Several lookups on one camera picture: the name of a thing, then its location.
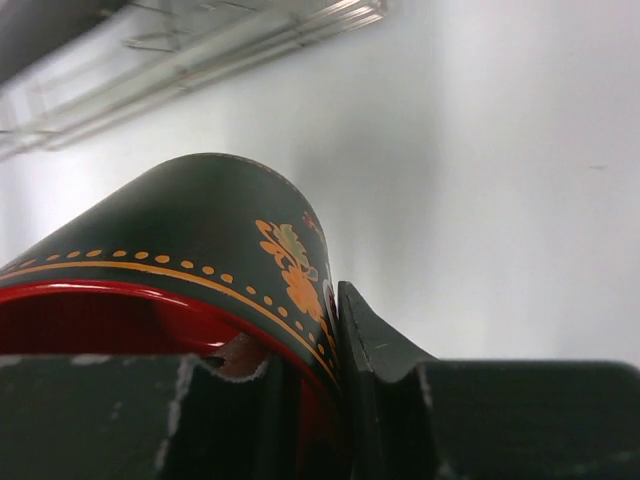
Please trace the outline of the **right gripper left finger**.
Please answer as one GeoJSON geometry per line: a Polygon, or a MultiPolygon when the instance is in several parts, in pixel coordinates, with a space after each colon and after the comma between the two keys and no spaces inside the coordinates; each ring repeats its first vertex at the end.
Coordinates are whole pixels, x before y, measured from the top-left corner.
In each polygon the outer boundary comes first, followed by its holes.
{"type": "Polygon", "coordinates": [[[283,368],[193,355],[1,360],[5,479],[281,479],[283,368]]]}

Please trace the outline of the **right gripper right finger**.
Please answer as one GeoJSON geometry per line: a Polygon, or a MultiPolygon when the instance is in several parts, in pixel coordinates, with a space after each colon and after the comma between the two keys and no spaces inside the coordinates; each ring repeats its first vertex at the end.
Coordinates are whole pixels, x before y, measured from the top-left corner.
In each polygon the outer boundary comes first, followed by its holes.
{"type": "Polygon", "coordinates": [[[338,286],[357,479],[635,479],[626,363],[436,358],[338,286]]]}

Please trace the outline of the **black mug red rim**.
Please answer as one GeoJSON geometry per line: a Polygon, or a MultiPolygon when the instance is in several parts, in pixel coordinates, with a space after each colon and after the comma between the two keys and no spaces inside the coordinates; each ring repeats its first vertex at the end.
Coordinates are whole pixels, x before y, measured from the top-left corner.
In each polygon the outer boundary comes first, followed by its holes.
{"type": "Polygon", "coordinates": [[[1,270],[5,356],[193,355],[283,368],[285,475],[351,473],[326,242],[309,202],[224,154],[166,161],[1,270]]]}

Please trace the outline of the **metal wire dish rack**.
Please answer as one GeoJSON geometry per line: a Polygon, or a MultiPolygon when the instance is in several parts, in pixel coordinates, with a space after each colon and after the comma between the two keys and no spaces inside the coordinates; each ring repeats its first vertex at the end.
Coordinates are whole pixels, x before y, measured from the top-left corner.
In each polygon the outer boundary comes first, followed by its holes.
{"type": "Polygon", "coordinates": [[[387,12],[384,1],[127,2],[1,82],[3,159],[63,149],[387,12]]]}

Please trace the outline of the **black square floral plate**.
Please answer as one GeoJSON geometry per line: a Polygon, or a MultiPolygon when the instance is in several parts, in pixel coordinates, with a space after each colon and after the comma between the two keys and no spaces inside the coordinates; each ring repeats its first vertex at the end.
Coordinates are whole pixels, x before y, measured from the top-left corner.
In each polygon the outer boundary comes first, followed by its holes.
{"type": "Polygon", "coordinates": [[[1,82],[119,12],[125,0],[8,0],[1,3],[1,82]]]}

